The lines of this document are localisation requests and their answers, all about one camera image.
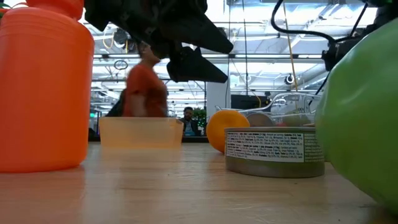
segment black bag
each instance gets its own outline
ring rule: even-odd
[[[107,115],[105,115],[106,117],[121,117],[123,116],[123,108],[124,108],[124,93],[126,92],[126,90],[123,90],[120,93],[120,98],[118,100],[118,102],[116,102],[115,105],[113,105],[112,109],[108,112]]]

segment wooden table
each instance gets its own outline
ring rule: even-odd
[[[326,176],[235,174],[208,144],[183,151],[89,148],[79,168],[0,175],[0,223],[398,223],[327,165]]]

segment can label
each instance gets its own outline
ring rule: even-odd
[[[323,162],[315,133],[226,133],[226,156],[270,162]]]

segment orange fruit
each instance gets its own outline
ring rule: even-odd
[[[249,121],[246,117],[233,110],[217,111],[209,120],[206,127],[207,138],[213,148],[224,153],[225,128],[248,128]]]

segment black fabric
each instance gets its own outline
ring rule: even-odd
[[[123,116],[123,108],[124,108],[124,93],[126,90],[123,90],[120,94],[120,99],[118,100],[118,102],[115,103],[115,105],[113,105],[112,109],[109,111],[109,113],[107,115],[105,115],[106,117],[121,117]]]
[[[187,120],[184,119],[184,118],[181,118],[180,121],[181,121],[182,123],[184,123],[183,133],[185,133],[185,128],[187,127],[187,123],[188,123],[189,121],[187,121]],[[192,131],[195,133],[195,136],[201,136],[200,131],[199,131],[199,128],[198,128],[198,122],[195,121],[195,120],[191,120],[190,122],[191,122]]]

